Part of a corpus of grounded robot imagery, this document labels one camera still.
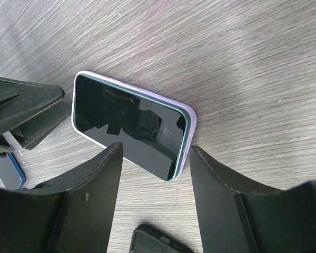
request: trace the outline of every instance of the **smartphone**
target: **smartphone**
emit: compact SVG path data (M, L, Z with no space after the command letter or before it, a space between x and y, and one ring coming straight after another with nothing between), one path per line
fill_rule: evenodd
M125 159L172 181L183 170L196 115L180 102L81 71L74 82L72 125L102 147L122 142Z
M192 253L193 251L159 230L142 224L132 234L130 253Z
M12 153L0 155L0 179L8 190L19 189L26 182L26 175Z

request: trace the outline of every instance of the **gray wood grain surface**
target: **gray wood grain surface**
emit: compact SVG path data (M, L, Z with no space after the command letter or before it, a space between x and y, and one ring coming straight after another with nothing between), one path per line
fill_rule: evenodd
M80 70L188 104L193 143L254 180L316 179L316 0L0 0L0 76L72 96ZM101 151L69 120L32 151L9 139L29 188ZM108 251L142 222L202 251L188 163L165 183L124 161Z

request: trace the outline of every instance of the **phone bezel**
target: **phone bezel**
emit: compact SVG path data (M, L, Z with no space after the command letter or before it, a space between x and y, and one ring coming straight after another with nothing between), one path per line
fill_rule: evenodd
M185 117L186 127L185 127L185 131L184 131L184 137L183 137L182 142L181 142L181 148L179 150L179 154L177 157L175 171L174 171L173 177L170 180L165 180L165 181L173 181L174 179L176 179L183 171L183 168L184 168L184 165L186 162L186 157L187 157L187 154L189 152L191 141L192 141L192 138L194 135L196 122L197 122L196 114L195 114L194 110L186 104L165 98L165 97L160 96L158 94L155 94L153 92L150 92L150 91L147 91L144 89L140 89L140 88L134 87L132 85L129 85L129 84L117 81L115 79L112 79L112 78L109 78L106 76L102 76L102 75L93 73L90 71L80 71L76 74L75 80L74 80L71 123L72 123L74 130L77 133L86 137L87 139L91 140L92 142L96 143L97 145L99 145L103 148L106 148L106 146L95 141L94 139L87 136L86 134L82 133L75 125L75 98L76 98L75 92L76 92L76 80L77 80L77 77L79 75L83 75L87 78L91 78L91 79L99 81L99 82L103 82L103 84L109 85L115 89L127 92L129 94L139 96L140 98L148 99L152 102L156 102L156 103L163 105L163 106L166 106L172 110L178 111L179 113L181 113ZM136 164L133 161L130 161L129 159L127 159L126 157L124 157L124 158L127 161L129 161L133 164Z

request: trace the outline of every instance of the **white phone edge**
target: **white phone edge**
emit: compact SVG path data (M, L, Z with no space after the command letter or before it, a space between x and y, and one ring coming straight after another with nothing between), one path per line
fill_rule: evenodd
M115 79L112 79L112 78L109 78L109 77L106 77L106 76L103 76L103 75L96 74L96 73L91 72L91 71L79 71L79 72L76 74L75 80L74 80L74 91L73 91L73 104L72 104L71 123L72 123L72 126L73 126L74 130L75 130L78 134L80 134L80 135L86 137L86 138L89 139L90 141L96 143L97 145L99 145L99 146L101 146L101 147L103 147L103 148L106 148L106 146L104 146L104 145L102 145L101 143L99 143L99 142L93 140L92 138L90 138L90 137L87 136L86 134L80 132L80 131L76 128L75 123L74 123L76 79L77 79L77 77L78 77L79 75L81 75L81 74L84 74L84 75L87 75L87 76L91 76L91 77L94 77L94 78L96 78L96 79L100 79L101 81L111 82L111 83L114 83L114 84L116 84L116 85L118 85L118 86L120 86L120 87L124 87L124 88L126 88L126 89L129 89L129 90L132 90L132 91L134 91L134 92L137 92L137 93L139 93L139 94L145 94L145 95L154 97L154 98L156 98L156 99L162 100L162 101L164 101L164 102L166 102L166 103L169 103L169 104L172 104L172 105L176 105L176 106L178 106L178 107L184 109L184 110L189 114L190 119L191 119L191 125L190 125L189 134L188 134L188 136L187 136L187 141L186 141L185 149L184 149L184 152L183 152L183 157L182 157L182 161L181 161L181 164L180 164L180 169L179 169L178 174L177 174L175 177L173 177L172 180L169 180L168 182L175 180L175 179L181 174L181 172L182 172L183 169L184 169L184 165L185 165L185 162L186 162L186 158L187 158L187 155L188 155L189 150L190 150L192 138L193 138L193 136L194 136L195 127L196 127L196 123L197 123L197 118L196 118L196 114L195 114L194 110L193 110L191 107L189 107L188 105L186 105L186 104L183 104L183 103L174 101L174 100L172 100L172 99L168 99L168 98L166 98L166 97L164 97L164 96L160 96L160 95L155 94L155 93L153 93L153 92L151 92L151 91L147 91L147 90L144 90L144 89L140 89L140 88L138 88L138 87L135 87L135 86L132 86L132 85L129 85L129 84L126 84L126 83L117 81L117 80L115 80ZM127 158L125 158L125 157L124 157L124 159L127 160L127 161L129 161L129 162L131 162L131 163L134 164L134 165L137 165L136 163L130 161L129 159L127 159Z

